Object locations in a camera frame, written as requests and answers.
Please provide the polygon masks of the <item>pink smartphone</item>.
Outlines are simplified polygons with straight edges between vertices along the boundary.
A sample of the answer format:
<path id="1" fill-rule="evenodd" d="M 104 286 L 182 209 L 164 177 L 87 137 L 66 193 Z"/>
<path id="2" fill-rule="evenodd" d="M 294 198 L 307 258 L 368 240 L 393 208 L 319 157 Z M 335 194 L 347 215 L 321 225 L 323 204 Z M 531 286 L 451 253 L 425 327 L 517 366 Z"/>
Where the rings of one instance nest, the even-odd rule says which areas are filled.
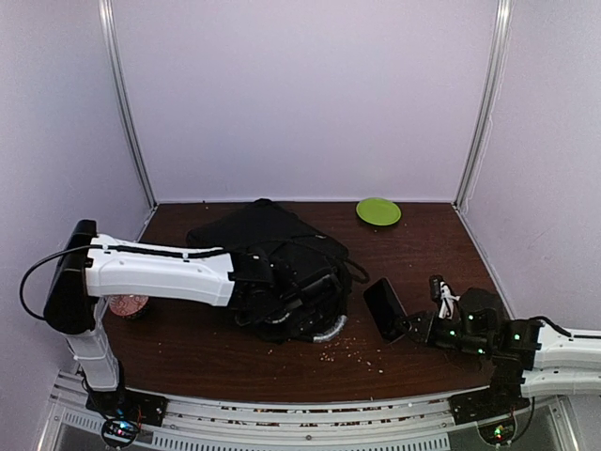
<path id="1" fill-rule="evenodd" d="M 393 343 L 403 336 L 393 333 L 392 322 L 398 316 L 406 317 L 407 313 L 388 278 L 382 277 L 367 288 L 363 299 L 385 342 Z"/>

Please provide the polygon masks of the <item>black student backpack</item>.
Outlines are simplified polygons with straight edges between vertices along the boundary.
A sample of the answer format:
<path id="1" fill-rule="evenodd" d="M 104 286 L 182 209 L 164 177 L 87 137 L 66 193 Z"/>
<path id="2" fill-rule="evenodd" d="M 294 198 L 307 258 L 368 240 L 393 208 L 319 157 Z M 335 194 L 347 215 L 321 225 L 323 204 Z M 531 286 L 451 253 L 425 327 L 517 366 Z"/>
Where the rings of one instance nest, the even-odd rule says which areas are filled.
<path id="1" fill-rule="evenodd" d="M 343 288 L 344 329 L 352 285 L 370 280 L 367 270 L 350 259 L 341 242 L 269 199 L 258 199 L 189 230 L 186 243 L 192 248 L 220 247 L 228 253 L 233 263 L 229 277 L 234 283 L 228 308 L 238 326 L 271 343 L 333 340 L 263 338 L 262 323 L 285 318 L 320 287 L 337 282 Z"/>

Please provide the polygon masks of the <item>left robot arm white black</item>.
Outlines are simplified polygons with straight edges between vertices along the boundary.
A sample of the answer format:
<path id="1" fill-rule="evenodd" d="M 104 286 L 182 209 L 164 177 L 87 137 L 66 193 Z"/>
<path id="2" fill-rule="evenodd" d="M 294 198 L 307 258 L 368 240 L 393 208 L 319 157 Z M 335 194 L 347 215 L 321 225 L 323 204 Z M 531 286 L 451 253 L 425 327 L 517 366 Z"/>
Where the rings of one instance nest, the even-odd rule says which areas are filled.
<path id="1" fill-rule="evenodd" d="M 101 324 L 108 297 L 203 303 L 276 341 L 329 341 L 347 322 L 344 260 L 309 240 L 187 249 L 119 240 L 82 220 L 56 256 L 43 318 L 66 337 L 100 404 L 125 417 L 135 398 Z"/>

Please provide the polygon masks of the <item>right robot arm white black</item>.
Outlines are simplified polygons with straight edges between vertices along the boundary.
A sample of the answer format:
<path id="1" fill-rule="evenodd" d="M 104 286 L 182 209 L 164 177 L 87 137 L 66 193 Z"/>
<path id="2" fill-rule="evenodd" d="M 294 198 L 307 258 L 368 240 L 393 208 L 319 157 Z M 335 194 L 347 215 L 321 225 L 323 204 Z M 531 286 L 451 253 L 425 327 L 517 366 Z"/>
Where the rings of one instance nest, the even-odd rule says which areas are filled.
<path id="1" fill-rule="evenodd" d="M 481 397 L 498 415 L 519 397 L 600 394 L 600 333 L 565 329 L 543 316 L 508 319 L 499 296 L 436 288 L 439 312 L 394 318 L 400 334 L 429 348 L 475 355 L 494 367 Z"/>

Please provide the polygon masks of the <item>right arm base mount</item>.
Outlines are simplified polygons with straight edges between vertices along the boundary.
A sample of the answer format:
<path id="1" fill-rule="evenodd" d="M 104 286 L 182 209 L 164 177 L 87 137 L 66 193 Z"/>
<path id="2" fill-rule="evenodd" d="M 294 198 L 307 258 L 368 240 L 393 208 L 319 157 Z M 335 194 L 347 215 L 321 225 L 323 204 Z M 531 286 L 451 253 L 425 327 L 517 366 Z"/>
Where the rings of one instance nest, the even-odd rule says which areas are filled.
<path id="1" fill-rule="evenodd" d="M 487 387 L 451 396 L 455 424 L 476 423 L 480 439 L 497 448 L 515 443 L 525 432 L 518 430 L 516 414 L 530 409 L 533 416 L 532 401 L 521 393 L 522 373 L 497 367 Z"/>

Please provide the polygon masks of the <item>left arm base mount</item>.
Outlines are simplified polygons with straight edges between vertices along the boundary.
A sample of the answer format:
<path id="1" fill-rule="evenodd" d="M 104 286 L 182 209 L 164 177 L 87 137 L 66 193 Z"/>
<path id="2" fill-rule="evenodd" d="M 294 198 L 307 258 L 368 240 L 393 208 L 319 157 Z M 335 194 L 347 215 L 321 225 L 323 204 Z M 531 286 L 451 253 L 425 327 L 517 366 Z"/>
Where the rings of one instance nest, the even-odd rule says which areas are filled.
<path id="1" fill-rule="evenodd" d="M 87 393 L 85 407 L 103 419 L 100 437 L 111 450 L 132 445 L 143 432 L 142 426 L 160 427 L 168 399 L 128 389 L 123 365 L 118 363 L 118 385 L 115 391 L 93 390 L 83 373 L 82 387 Z"/>

